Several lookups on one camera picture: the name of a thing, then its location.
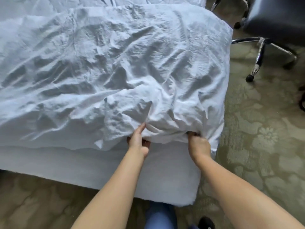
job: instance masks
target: floral carpet pattern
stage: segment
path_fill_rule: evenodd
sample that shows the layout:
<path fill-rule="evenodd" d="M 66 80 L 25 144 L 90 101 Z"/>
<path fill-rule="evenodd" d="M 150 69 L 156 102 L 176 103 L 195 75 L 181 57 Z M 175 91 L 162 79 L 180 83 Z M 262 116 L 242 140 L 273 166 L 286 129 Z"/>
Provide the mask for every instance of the floral carpet pattern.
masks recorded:
<path fill-rule="evenodd" d="M 208 0 L 207 8 L 213 0 Z M 244 11 L 240 0 L 223 0 L 215 14 L 231 26 Z M 240 31 L 234 38 L 245 37 Z M 305 112 L 297 105 L 305 84 L 303 49 L 299 63 L 267 47 L 264 65 L 248 84 L 257 45 L 231 47 L 230 81 L 225 101 L 225 128 L 216 161 L 274 199 L 305 224 Z M 96 190 L 0 171 L 0 229 L 68 229 Z M 127 228 L 143 228 L 146 201 L 135 199 Z M 179 229 L 210 217 L 216 228 L 233 228 L 213 192 L 202 179 L 192 206 L 176 208 Z"/>

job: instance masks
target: person's right hand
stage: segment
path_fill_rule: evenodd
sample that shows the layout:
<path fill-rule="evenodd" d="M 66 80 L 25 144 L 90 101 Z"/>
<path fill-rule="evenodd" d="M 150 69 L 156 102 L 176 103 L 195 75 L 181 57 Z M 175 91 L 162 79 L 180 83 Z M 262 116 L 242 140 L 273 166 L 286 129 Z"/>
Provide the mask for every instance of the person's right hand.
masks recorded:
<path fill-rule="evenodd" d="M 208 140 L 198 136 L 194 132 L 188 132 L 189 136 L 189 153 L 192 160 L 198 165 L 200 158 L 211 158 L 211 145 Z"/>

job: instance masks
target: wrinkled sheet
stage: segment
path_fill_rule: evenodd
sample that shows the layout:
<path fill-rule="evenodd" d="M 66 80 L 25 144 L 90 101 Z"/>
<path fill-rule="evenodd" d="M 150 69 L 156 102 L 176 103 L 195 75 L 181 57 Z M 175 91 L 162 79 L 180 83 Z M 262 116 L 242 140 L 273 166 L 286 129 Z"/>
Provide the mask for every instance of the wrinkled sheet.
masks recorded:
<path fill-rule="evenodd" d="M 207 0 L 0 0 L 0 21 L 25 15 L 50 16 L 69 8 L 127 4 L 192 4 L 205 8 Z"/>
<path fill-rule="evenodd" d="M 223 129 L 231 28 L 193 5 L 77 8 L 1 24 L 0 144 L 109 150 Z"/>

